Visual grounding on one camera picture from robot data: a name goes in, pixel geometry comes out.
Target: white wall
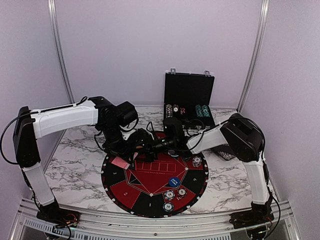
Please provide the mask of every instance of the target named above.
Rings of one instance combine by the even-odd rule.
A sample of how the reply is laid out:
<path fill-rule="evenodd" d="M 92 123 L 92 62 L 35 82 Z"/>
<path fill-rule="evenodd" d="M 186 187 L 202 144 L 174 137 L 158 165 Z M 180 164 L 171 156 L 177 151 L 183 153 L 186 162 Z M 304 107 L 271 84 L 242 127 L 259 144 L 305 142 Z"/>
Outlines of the white wall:
<path fill-rule="evenodd" d="M 254 48 L 261 0 L 56 1 L 77 99 L 162 105 L 165 71 L 214 72 L 211 105 L 236 108 Z"/>
<path fill-rule="evenodd" d="M 0 2 L 0 131 L 23 106 L 47 108 L 67 104 L 45 0 Z M 15 161 L 13 128 L 3 149 Z M 43 160 L 49 157 L 58 134 L 38 141 Z M 18 166 L 0 157 L 0 233 L 8 235 L 22 197 L 28 190 Z"/>
<path fill-rule="evenodd" d="M 273 183 L 303 240 L 320 238 L 320 1 L 271 1 L 243 114 L 266 137 Z"/>

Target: metal frame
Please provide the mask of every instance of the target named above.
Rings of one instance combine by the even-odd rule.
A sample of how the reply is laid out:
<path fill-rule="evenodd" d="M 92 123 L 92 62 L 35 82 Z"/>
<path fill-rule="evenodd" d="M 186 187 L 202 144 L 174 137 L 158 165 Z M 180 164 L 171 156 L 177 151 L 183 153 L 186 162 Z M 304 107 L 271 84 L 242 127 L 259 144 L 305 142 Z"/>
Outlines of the metal frame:
<path fill-rule="evenodd" d="M 64 60 L 64 55 L 62 51 L 62 45 L 60 40 L 60 33 L 59 33 L 59 27 L 58 27 L 58 19 L 57 19 L 57 13 L 56 13 L 56 2 L 55 0 L 48 0 L 48 8 L 49 8 L 49 15 L 51 20 L 51 27 L 53 32 L 53 39 L 55 43 L 55 50 L 58 57 L 58 62 L 60 65 L 60 70 L 62 73 L 63 83 L 65 87 L 65 91 L 67 94 L 67 97 L 69 99 L 69 102 L 71 104 L 75 103 L 75 98 L 71 89 L 67 68 Z"/>
<path fill-rule="evenodd" d="M 202 214 L 180 214 L 169 218 L 145 218 L 129 213 L 116 213 L 62 205 L 62 208 L 75 210 L 81 213 L 77 228 L 72 228 L 72 239 L 90 239 L 90 236 L 100 236 L 100 239 L 186 239 L 202 240 L 214 239 L 217 236 L 228 236 L 232 232 L 245 231 L 249 228 L 234 229 L 229 223 L 230 214 L 236 211 L 224 211 Z M 279 210 L 272 204 L 275 216 L 274 223 L 278 220 Z M 288 201 L 280 202 L 281 220 L 285 220 L 286 228 L 291 240 L 300 240 L 294 216 Z M 15 217 L 9 240 L 20 239 L 24 226 L 41 229 L 47 233 L 53 224 L 36 218 L 37 207 L 30 199 L 23 198 Z M 67 236 L 66 230 L 61 230 L 60 235 Z"/>
<path fill-rule="evenodd" d="M 249 66 L 249 70 L 246 76 L 245 84 L 242 90 L 242 94 L 238 103 L 237 111 L 241 113 L 244 109 L 249 89 L 252 83 L 252 80 L 254 78 L 255 74 L 255 68 L 257 64 L 257 59 L 259 56 L 259 53 L 261 51 L 262 43 L 264 40 L 266 25 L 267 25 L 267 17 L 268 17 L 268 11 L 269 11 L 269 3 L 270 0 L 262 0 L 262 6 L 261 6 L 261 12 L 260 12 L 260 18 L 258 23 L 258 31 L 256 34 L 254 49 L 252 53 L 252 58 Z"/>

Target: case latch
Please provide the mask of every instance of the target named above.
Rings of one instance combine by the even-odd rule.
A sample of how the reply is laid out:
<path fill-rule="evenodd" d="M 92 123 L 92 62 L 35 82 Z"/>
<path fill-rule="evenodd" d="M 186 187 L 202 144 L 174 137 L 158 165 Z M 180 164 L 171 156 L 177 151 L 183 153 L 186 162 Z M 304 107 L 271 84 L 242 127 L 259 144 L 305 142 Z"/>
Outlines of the case latch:
<path fill-rule="evenodd" d="M 171 68 L 170 69 L 170 74 L 176 74 L 176 69 L 175 68 Z"/>
<path fill-rule="evenodd" d="M 211 77 L 210 71 L 208 71 L 208 70 L 205 70 L 205 71 L 204 71 L 204 75 L 205 75 L 206 77 Z"/>

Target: black box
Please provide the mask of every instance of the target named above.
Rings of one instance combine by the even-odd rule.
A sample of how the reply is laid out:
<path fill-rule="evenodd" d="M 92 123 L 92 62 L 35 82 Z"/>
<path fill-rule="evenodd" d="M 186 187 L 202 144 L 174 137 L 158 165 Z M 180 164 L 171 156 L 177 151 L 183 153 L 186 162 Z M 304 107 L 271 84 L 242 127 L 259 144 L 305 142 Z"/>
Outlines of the black box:
<path fill-rule="evenodd" d="M 163 117 L 176 117 L 182 121 L 184 129 L 203 129 L 200 121 L 205 128 L 215 126 L 209 109 L 214 81 L 215 77 L 208 71 L 206 74 L 167 72 Z"/>

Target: blue poker chip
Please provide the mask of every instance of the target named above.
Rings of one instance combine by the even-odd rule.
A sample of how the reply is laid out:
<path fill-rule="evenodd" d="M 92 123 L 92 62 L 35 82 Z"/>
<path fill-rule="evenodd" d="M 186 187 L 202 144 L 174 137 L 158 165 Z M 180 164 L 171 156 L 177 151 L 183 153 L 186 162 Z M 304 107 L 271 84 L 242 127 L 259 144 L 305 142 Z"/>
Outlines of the blue poker chip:
<path fill-rule="evenodd" d="M 176 176 L 170 178 L 169 185 L 171 187 L 178 187 L 180 185 L 180 179 L 177 178 Z"/>
<path fill-rule="evenodd" d="M 164 193 L 164 198 L 165 198 L 167 201 L 171 201 L 172 199 L 174 199 L 174 198 L 175 198 L 175 193 L 174 193 L 174 191 L 172 191 L 172 190 L 166 191 L 166 192 Z"/>
<path fill-rule="evenodd" d="M 171 202 L 166 202 L 163 204 L 163 210 L 167 213 L 170 213 L 174 210 L 174 205 Z"/>

